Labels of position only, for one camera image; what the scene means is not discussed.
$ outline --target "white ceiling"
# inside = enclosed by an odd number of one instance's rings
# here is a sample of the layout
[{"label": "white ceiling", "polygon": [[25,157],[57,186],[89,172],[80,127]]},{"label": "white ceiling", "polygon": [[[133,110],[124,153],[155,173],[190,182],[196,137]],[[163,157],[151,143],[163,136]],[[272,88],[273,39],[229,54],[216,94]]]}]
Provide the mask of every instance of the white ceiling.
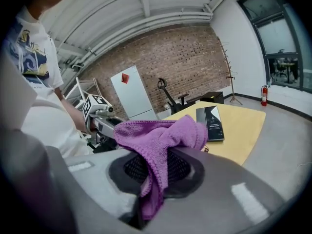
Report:
[{"label": "white ceiling", "polygon": [[209,22],[211,1],[63,0],[40,20],[55,40],[66,87],[76,75],[67,68],[86,68],[129,38],[167,25]]}]

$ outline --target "red fire extinguisher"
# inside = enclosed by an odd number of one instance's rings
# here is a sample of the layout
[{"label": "red fire extinguisher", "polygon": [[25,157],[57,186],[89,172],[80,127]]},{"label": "red fire extinguisher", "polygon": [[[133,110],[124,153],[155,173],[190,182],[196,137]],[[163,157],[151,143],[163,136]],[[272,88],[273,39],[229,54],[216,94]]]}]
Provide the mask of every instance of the red fire extinguisher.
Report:
[{"label": "red fire extinguisher", "polygon": [[261,88],[261,92],[262,92],[262,101],[261,101],[261,105],[266,107],[268,104],[268,87],[267,86],[263,86]]}]

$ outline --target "brick wall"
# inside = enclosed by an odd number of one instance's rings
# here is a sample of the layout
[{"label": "brick wall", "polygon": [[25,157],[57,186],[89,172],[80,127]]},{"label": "brick wall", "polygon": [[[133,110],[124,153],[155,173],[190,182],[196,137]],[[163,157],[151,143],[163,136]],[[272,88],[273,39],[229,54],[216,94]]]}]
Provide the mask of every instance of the brick wall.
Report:
[{"label": "brick wall", "polygon": [[167,90],[186,100],[230,85],[221,47],[210,25],[169,26],[150,31],[115,47],[93,63],[81,76],[95,77],[102,95],[127,118],[110,78],[136,65],[145,82],[156,113],[165,110],[165,93],[157,88],[158,78],[167,80]]}]

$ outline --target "robotic arm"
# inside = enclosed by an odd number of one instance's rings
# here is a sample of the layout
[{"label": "robotic arm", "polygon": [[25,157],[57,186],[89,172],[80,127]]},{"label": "robotic arm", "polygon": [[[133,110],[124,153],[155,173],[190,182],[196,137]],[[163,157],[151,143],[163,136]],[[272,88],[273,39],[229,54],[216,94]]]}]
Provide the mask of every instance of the robotic arm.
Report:
[{"label": "robotic arm", "polygon": [[122,120],[115,116],[113,106],[102,96],[89,95],[83,108],[86,128],[90,131],[90,123],[94,119],[97,128],[96,143],[105,143],[114,139],[114,128]]}]

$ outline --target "person's arm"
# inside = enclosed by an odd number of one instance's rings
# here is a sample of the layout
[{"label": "person's arm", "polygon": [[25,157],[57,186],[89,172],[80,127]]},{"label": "person's arm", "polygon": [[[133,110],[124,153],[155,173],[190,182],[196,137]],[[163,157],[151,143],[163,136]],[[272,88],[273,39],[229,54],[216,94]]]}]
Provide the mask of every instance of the person's arm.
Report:
[{"label": "person's arm", "polygon": [[[62,102],[64,108],[70,115],[70,117],[73,119],[75,126],[78,130],[87,133],[87,129],[84,122],[84,117],[81,111],[79,111],[77,108],[75,108],[71,103],[69,103],[65,98],[63,97],[60,88],[56,88],[54,90],[55,94],[58,96],[59,100]],[[95,129],[95,126],[91,123],[91,130]]]}]

